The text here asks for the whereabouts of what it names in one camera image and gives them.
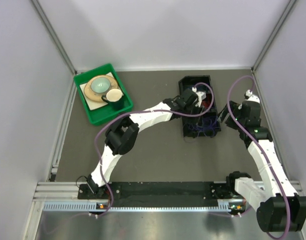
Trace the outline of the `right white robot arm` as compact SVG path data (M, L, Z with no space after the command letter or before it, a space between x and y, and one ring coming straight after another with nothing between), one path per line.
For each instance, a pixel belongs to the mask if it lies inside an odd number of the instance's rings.
M270 130L261 126L260 103L249 99L238 104L231 100L218 114L218 120L239 132L264 185L260 188L248 174L235 171L226 185L227 194L247 200L256 211L262 231L301 231L306 220L306 196L300 196L288 180Z

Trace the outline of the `black three-compartment tray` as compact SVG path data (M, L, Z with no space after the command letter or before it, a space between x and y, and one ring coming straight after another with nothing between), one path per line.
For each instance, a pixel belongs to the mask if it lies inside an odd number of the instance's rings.
M179 93L194 87L198 83L205 83L211 87L211 78L209 75L191 75L185 76L178 82ZM202 101L202 111L210 110L200 117L182 117L183 136L189 138L211 137L221 131L220 123L217 121L217 106L208 87L204 85L197 86L198 91L206 92L206 98Z

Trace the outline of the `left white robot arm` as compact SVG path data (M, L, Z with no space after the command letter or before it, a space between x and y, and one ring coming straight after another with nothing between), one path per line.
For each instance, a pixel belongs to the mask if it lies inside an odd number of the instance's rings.
M106 194L105 184L109 182L113 169L119 159L132 150L141 131L179 117L199 115L203 111L202 101L205 98L205 92L195 87L188 88L181 95L167 98L154 107L116 118L105 133L105 145L99 163L87 177L90 194L95 198Z

